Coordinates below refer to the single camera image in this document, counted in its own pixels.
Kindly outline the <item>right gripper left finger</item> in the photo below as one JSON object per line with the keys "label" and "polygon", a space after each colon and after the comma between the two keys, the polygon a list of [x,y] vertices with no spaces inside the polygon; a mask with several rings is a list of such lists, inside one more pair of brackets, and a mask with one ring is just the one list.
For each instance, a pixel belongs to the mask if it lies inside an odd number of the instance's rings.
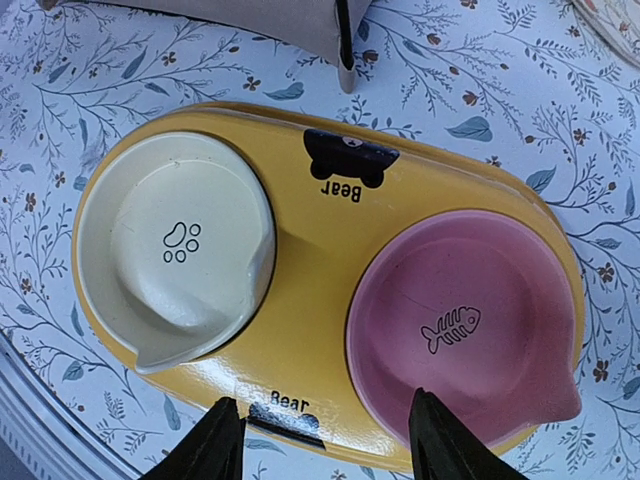
{"label": "right gripper left finger", "polygon": [[149,471],[149,480],[241,479],[245,426],[236,401],[221,398]]}

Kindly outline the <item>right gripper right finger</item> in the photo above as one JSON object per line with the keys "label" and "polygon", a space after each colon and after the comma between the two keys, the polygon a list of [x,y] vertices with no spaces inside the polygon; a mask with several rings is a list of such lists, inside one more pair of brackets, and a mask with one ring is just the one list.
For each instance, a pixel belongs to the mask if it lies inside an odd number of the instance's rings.
{"label": "right gripper right finger", "polygon": [[432,392],[415,391],[409,436],[416,479],[509,480],[520,473],[492,453]]}

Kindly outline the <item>pink plastic bowl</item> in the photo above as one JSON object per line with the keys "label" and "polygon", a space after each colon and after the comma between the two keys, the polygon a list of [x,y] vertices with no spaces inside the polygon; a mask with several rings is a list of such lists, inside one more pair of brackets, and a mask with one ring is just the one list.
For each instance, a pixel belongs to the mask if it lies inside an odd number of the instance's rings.
{"label": "pink plastic bowl", "polygon": [[532,229],[487,211],[439,214],[394,238],[364,273],[347,322],[351,378],[401,443],[423,389],[495,445],[580,413],[578,312],[564,265]]}

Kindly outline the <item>cream ceramic pet bowl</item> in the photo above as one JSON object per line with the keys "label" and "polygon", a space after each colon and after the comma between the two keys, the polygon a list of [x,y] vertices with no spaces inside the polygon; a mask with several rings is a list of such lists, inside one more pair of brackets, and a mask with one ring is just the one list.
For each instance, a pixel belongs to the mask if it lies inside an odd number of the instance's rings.
{"label": "cream ceramic pet bowl", "polygon": [[256,315],[275,225],[252,168],[214,137],[169,132],[117,154],[77,220],[89,312],[152,374],[213,352]]}

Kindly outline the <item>black tent pole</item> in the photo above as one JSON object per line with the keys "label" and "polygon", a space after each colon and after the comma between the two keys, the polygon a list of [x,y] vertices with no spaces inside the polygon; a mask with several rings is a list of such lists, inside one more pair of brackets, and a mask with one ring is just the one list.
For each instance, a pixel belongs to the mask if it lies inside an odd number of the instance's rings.
{"label": "black tent pole", "polygon": [[351,70],[353,67],[353,48],[348,1],[336,0],[335,5],[340,37],[340,62],[346,70]]}

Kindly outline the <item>beige fabric pet tent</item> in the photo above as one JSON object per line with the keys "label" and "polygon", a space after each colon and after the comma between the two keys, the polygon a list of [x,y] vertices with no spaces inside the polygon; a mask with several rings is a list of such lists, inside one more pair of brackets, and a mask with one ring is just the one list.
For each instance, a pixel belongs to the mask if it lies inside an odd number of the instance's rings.
{"label": "beige fabric pet tent", "polygon": [[[341,89],[354,90],[353,67],[340,62],[336,0],[131,0],[116,1],[121,7],[138,8],[237,27],[281,40],[313,53],[338,70]],[[355,34],[371,5],[369,1],[348,1],[352,48]]]}

